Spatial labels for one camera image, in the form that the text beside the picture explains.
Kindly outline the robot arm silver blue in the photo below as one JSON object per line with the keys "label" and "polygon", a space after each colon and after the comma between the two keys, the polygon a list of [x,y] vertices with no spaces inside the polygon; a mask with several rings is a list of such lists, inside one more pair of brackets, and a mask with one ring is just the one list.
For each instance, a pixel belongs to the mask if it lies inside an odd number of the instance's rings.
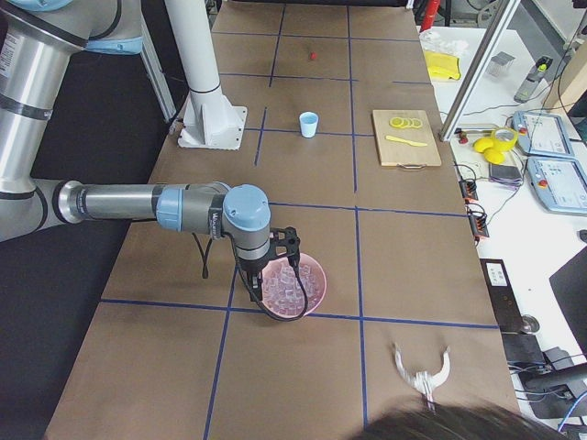
{"label": "robot arm silver blue", "polygon": [[249,296],[261,296],[274,258],[265,193],[243,184],[90,185],[33,179],[39,145],[70,57],[86,50],[145,50],[138,1],[4,1],[1,49],[1,238],[85,220],[149,220],[164,228],[229,237]]}

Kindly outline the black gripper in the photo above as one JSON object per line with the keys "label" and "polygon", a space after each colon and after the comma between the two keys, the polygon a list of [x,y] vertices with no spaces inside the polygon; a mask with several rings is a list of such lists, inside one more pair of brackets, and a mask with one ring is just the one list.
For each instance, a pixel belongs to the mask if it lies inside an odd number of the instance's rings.
{"label": "black gripper", "polygon": [[263,297],[262,271],[269,264],[269,261],[270,260],[268,257],[255,259],[238,258],[240,269],[245,276],[245,282],[247,283],[250,300],[254,303],[258,300],[258,298]]}

